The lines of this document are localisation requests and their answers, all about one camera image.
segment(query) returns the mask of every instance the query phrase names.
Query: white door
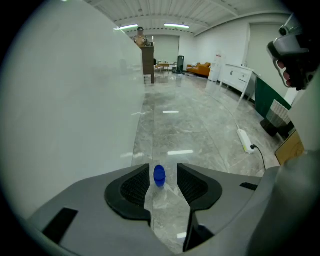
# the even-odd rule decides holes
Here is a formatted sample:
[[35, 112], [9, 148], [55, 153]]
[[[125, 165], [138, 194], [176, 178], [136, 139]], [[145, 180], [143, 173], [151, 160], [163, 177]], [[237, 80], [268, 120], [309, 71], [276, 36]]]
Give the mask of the white door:
[[283, 84], [267, 52], [268, 43], [280, 37], [280, 26], [281, 24], [250, 25], [250, 41], [246, 62], [248, 68], [260, 74], [261, 79], [284, 98], [288, 89]]

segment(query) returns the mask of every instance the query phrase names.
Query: orange sofa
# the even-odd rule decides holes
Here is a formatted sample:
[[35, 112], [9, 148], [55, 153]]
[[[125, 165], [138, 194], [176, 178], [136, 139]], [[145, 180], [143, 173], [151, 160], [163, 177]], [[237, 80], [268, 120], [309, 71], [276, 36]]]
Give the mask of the orange sofa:
[[210, 73], [210, 65], [211, 63], [209, 62], [206, 62], [203, 65], [198, 63], [195, 67], [192, 67], [191, 65], [187, 65], [186, 71], [208, 77]]

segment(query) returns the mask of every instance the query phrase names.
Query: black slot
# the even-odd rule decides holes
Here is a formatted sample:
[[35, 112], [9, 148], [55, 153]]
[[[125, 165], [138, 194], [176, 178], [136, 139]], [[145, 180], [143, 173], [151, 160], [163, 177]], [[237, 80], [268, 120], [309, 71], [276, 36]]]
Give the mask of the black slot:
[[63, 208], [42, 233], [56, 244], [59, 244], [77, 213], [77, 210]]
[[256, 191], [258, 185], [255, 185], [255, 184], [251, 184], [251, 183], [248, 183], [248, 182], [244, 182], [240, 185], [240, 187], [243, 187], [243, 188], [246, 188], [248, 190], [253, 190], [253, 191]]

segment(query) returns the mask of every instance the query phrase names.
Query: black rubber pad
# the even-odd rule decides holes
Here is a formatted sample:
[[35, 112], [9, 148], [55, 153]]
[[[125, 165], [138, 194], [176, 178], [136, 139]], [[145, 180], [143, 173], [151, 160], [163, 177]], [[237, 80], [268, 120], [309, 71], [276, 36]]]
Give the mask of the black rubber pad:
[[177, 183], [194, 211], [211, 208], [222, 195], [219, 182], [181, 163], [177, 164]]
[[110, 208], [128, 220], [148, 221], [151, 214], [145, 210], [145, 199], [150, 187], [150, 165], [140, 168], [111, 182], [104, 192], [104, 199]]
[[59, 244], [77, 213], [77, 210], [63, 208], [42, 233], [56, 244]]

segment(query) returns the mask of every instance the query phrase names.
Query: power strip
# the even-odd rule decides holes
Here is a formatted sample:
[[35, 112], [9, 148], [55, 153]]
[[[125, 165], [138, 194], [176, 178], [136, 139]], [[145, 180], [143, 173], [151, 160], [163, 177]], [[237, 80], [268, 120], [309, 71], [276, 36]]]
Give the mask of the power strip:
[[241, 130], [241, 129], [238, 129], [236, 131], [236, 133], [238, 134], [239, 138], [240, 138], [240, 141], [243, 145], [243, 149], [245, 152], [247, 152], [248, 154], [252, 154], [254, 152], [253, 149], [251, 149], [251, 141], [247, 135], [247, 133], [244, 131], [244, 130]]

